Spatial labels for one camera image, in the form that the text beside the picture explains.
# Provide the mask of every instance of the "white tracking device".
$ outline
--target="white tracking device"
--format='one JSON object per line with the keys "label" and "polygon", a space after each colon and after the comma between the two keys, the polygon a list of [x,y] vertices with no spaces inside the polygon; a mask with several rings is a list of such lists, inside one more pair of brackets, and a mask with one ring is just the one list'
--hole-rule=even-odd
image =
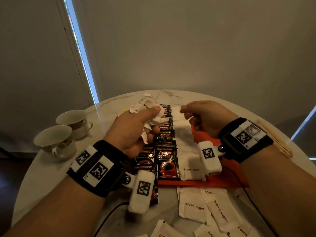
{"label": "white tracking device", "polygon": [[200,159],[204,165],[206,175],[219,174],[222,165],[219,156],[223,156],[225,151],[222,145],[214,146],[211,141],[202,141],[197,145]]}
{"label": "white tracking device", "polygon": [[129,212],[144,214],[149,209],[150,199],[153,191],[155,174],[149,171],[140,170],[137,175],[125,172],[125,184],[123,186],[131,188],[132,194],[130,204],[127,209]]}

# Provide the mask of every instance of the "black wristband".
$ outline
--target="black wristband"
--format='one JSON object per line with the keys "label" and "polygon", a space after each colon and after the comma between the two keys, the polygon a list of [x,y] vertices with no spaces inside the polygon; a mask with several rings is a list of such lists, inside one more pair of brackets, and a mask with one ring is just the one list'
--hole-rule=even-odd
{"label": "black wristband", "polygon": [[[244,129],[240,126],[243,126],[245,122],[247,122],[246,125],[248,127]],[[227,159],[234,159],[239,163],[242,163],[248,157],[273,144],[273,140],[265,131],[245,118],[233,120],[219,132],[218,136],[226,148],[225,157]]]}
{"label": "black wristband", "polygon": [[87,147],[67,174],[88,191],[106,197],[125,175],[128,161],[122,151],[101,140]]}

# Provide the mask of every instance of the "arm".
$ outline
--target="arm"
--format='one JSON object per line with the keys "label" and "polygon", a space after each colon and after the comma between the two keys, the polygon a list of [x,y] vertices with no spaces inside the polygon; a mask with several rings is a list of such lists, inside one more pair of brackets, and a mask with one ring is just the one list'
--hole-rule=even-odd
{"label": "arm", "polygon": [[[144,145],[140,138],[144,123],[159,111],[160,107],[154,107],[133,115],[125,112],[115,121],[104,140],[129,158],[135,158]],[[147,135],[148,142],[152,142],[153,135],[158,132],[159,127],[152,127]],[[87,191],[67,176],[4,237],[92,236],[104,202],[105,198]]]}
{"label": "arm", "polygon": [[[218,138],[237,119],[214,101],[194,101],[181,107],[196,131]],[[258,208],[280,236],[314,236],[316,179],[299,168],[275,146],[268,146],[241,163]]]}

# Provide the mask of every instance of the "round table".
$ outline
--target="round table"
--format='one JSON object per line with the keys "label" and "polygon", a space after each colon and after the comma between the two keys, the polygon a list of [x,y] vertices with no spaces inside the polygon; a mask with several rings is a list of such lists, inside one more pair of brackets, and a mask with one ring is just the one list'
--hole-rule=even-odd
{"label": "round table", "polygon": [[[106,131],[113,123],[115,117],[121,110],[128,109],[136,103],[145,93],[151,94],[160,104],[179,106],[195,100],[213,100],[221,103],[237,115],[250,119],[262,120],[293,150],[291,159],[299,167],[316,177],[316,166],[309,160],[304,152],[294,144],[286,135],[275,128],[270,123],[261,119],[250,111],[233,103],[218,99],[209,95],[204,95],[189,91],[178,90],[148,90],[128,93],[104,100],[86,109],[88,121],[93,122],[93,128],[89,136],[76,142],[77,152],[69,161],[57,163],[40,150],[33,160],[30,168],[22,181],[19,193],[15,202],[12,225],[22,218],[34,205],[46,196],[65,176],[73,159],[82,152],[89,144],[95,143],[104,137]],[[106,201],[100,217],[100,225],[105,216],[119,203],[129,199],[129,190],[121,188],[111,192]],[[233,205],[239,213],[254,225],[263,236],[273,236],[260,216],[250,209],[239,199],[230,195]],[[194,236],[195,231],[201,224],[192,220],[183,219],[179,216],[179,203],[175,187],[159,187],[159,204],[150,207],[144,215],[132,215],[126,211],[125,207],[119,207],[105,223],[99,236],[138,236],[143,234],[151,235],[158,220],[164,219],[179,232],[186,236]]]}

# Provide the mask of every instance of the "black cable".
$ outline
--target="black cable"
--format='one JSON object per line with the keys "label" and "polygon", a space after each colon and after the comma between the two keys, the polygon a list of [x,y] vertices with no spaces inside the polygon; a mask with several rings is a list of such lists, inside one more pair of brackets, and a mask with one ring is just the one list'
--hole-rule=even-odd
{"label": "black cable", "polygon": [[246,193],[248,199],[250,200],[251,204],[255,207],[255,209],[258,211],[258,213],[260,214],[260,216],[262,217],[262,219],[265,221],[265,223],[267,224],[267,226],[269,227],[269,229],[272,231],[272,233],[275,235],[275,237],[279,237],[279,235],[275,232],[274,228],[271,226],[271,224],[267,221],[267,219],[261,214],[260,210],[258,209],[258,207],[255,205],[255,203],[252,201],[252,199],[250,198],[250,196],[248,195],[248,192],[246,191],[243,183],[240,181],[240,179],[238,178],[238,176],[236,175],[236,173],[234,171],[232,171],[230,168],[223,166],[225,169],[228,169],[229,171],[231,171],[231,173],[233,173],[236,177],[236,179],[238,180],[239,184],[241,185],[242,189],[244,190],[244,192]]}
{"label": "black cable", "polygon": [[107,215],[107,217],[104,219],[104,221],[101,223],[100,227],[98,228],[97,232],[94,234],[93,237],[96,237],[97,234],[99,233],[100,229],[102,228],[102,226],[104,225],[105,221],[107,221],[107,219],[110,217],[110,215],[120,206],[122,205],[129,205],[129,202],[123,202],[123,203],[120,203],[118,204],[113,210],[111,210],[111,212]]}

